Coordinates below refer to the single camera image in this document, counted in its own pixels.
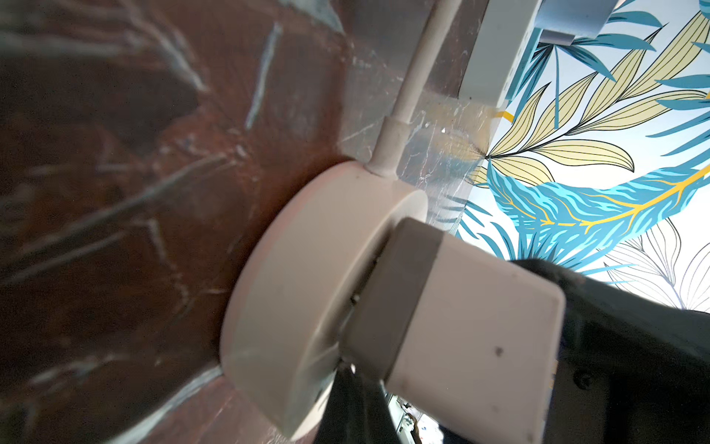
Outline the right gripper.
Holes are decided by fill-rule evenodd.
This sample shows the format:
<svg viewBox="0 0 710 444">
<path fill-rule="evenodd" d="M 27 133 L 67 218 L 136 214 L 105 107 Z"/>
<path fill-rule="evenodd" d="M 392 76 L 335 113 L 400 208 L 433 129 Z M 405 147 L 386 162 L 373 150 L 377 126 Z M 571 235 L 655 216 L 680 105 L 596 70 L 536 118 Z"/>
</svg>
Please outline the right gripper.
<svg viewBox="0 0 710 444">
<path fill-rule="evenodd" d="M 535 323 L 538 289 L 560 290 L 566 311 L 545 443 L 706 443 L 709 316 L 651 303 L 542 260 L 493 257 L 474 267 L 477 298 L 504 301 L 477 322 L 516 338 Z"/>
</svg>

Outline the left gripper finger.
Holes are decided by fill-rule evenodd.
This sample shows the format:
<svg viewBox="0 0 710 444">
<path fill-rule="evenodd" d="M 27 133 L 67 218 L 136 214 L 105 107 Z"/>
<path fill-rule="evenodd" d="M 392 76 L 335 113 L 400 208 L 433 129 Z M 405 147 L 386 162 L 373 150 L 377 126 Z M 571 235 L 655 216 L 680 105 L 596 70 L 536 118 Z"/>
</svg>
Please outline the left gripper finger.
<svg viewBox="0 0 710 444">
<path fill-rule="evenodd" d="M 341 363 L 314 443 L 399 444 L 382 383 Z"/>
</svg>

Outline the pink plug adapter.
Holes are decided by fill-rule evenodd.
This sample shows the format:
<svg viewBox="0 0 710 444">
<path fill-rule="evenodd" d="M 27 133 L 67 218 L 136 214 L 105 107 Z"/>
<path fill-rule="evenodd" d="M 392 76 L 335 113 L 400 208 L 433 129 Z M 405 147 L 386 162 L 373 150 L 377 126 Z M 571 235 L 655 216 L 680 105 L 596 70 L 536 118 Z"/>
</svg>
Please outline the pink plug adapter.
<svg viewBox="0 0 710 444">
<path fill-rule="evenodd" d="M 538 443 L 565 305 L 558 285 L 406 218 L 366 281 L 340 352 L 466 440 Z"/>
</svg>

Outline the round pink power socket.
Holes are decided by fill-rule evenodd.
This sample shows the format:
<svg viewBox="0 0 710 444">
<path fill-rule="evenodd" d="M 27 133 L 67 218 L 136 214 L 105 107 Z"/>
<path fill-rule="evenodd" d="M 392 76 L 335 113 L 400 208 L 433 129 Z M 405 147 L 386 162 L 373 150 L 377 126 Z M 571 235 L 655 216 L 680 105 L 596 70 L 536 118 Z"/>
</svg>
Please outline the round pink power socket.
<svg viewBox="0 0 710 444">
<path fill-rule="evenodd" d="M 227 304 L 219 361 L 287 440 L 322 419 L 351 299 L 399 222 L 424 220 L 427 208 L 422 190 L 345 162 L 297 192 L 251 252 Z"/>
</svg>

